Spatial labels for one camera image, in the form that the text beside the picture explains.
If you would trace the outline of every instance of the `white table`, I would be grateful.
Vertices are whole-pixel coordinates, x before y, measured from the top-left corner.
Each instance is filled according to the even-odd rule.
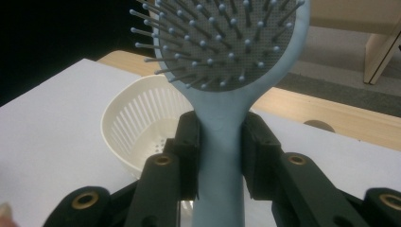
[[[132,182],[103,142],[100,118],[113,97],[139,78],[82,60],[0,108],[0,203],[9,202],[20,226],[43,225],[80,187],[113,193]],[[370,187],[401,191],[401,152],[259,114],[284,151],[312,158],[338,188],[359,198]],[[269,205],[247,199],[247,226],[271,226]]]

